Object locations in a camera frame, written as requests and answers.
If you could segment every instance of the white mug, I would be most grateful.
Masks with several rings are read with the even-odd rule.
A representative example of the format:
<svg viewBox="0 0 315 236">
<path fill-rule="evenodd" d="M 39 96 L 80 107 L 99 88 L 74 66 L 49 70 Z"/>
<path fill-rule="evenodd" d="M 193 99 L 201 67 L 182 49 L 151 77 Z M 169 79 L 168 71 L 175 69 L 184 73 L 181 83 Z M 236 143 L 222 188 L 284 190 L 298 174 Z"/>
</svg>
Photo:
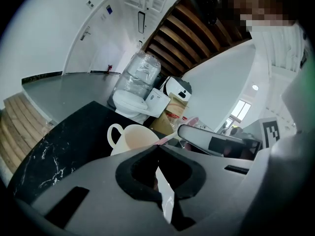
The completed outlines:
<svg viewBox="0 0 315 236">
<path fill-rule="evenodd" d="M 113 128 L 117 128 L 121 134 L 116 144 L 112 139 Z M 113 148 L 111 155 L 116 155 L 135 148 L 152 145 L 156 143 L 159 138 L 155 133 L 144 126 L 133 124 L 123 129 L 119 124 L 115 123 L 110 125 L 107 130 L 107 140 L 109 145 Z"/>
</svg>

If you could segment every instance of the mug handle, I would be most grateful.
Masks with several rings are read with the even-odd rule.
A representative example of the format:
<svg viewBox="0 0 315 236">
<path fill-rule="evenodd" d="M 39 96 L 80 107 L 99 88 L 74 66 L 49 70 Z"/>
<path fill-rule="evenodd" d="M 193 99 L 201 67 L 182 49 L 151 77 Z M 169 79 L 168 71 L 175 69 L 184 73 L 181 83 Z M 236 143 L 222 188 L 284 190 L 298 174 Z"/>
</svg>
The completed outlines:
<svg viewBox="0 0 315 236">
<path fill-rule="evenodd" d="M 119 124 L 114 123 L 114 124 L 110 125 L 108 130 L 107 130 L 107 141 L 112 148 L 115 148 L 116 144 L 114 143 L 114 141 L 112 139 L 113 128 L 116 128 L 121 135 L 123 134 L 124 129 Z"/>
</svg>

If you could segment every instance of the pink object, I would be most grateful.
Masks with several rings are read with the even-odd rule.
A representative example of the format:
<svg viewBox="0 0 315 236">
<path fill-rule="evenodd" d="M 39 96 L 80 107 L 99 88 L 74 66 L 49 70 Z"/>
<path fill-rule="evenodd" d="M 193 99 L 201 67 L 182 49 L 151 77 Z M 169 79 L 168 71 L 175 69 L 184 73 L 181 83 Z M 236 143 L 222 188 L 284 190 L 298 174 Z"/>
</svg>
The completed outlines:
<svg viewBox="0 0 315 236">
<path fill-rule="evenodd" d="M 194 126 L 198 121 L 199 121 L 198 117 L 192 117 L 192 118 L 187 119 L 183 123 L 183 125 Z M 161 140 L 158 140 L 154 145 L 163 145 L 163 144 L 165 144 L 167 141 L 171 140 L 172 138 L 174 138 L 177 135 L 177 131 L 178 131 L 178 129 L 174 133 L 163 137 Z"/>
</svg>

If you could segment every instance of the toilet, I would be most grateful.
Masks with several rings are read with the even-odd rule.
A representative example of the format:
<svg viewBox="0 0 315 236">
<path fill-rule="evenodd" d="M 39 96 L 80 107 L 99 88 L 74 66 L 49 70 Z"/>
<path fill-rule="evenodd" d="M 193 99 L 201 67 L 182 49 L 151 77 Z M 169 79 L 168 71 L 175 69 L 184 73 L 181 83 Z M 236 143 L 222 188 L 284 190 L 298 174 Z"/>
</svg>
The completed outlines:
<svg viewBox="0 0 315 236">
<path fill-rule="evenodd" d="M 170 100 L 156 88 L 152 89 L 146 100 L 125 90 L 116 90 L 113 95 L 115 112 L 139 124 L 143 124 L 149 116 L 158 118 Z"/>
</svg>

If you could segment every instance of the white door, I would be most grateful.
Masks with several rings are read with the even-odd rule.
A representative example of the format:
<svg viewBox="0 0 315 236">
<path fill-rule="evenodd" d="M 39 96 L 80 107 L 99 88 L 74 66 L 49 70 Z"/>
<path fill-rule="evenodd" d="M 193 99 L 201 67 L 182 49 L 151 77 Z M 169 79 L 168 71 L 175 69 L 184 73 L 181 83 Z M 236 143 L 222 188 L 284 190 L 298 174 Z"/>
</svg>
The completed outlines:
<svg viewBox="0 0 315 236">
<path fill-rule="evenodd" d="M 118 0 L 108 0 L 99 8 L 80 33 L 70 54 L 65 73 L 105 71 L 118 65 L 129 42 Z"/>
</svg>

